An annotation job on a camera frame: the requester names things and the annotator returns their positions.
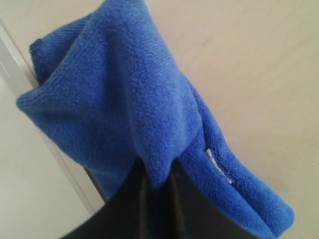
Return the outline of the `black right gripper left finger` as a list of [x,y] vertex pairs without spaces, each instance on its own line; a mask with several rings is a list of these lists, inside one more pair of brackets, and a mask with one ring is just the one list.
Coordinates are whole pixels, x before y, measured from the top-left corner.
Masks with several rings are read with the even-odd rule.
[[64,239],[146,239],[148,180],[141,159],[116,194],[89,220]]

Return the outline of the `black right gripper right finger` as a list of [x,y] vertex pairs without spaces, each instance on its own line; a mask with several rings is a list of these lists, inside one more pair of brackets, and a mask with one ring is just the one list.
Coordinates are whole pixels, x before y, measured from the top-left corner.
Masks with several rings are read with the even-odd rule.
[[199,190],[179,160],[158,190],[149,193],[151,239],[247,239],[249,232]]

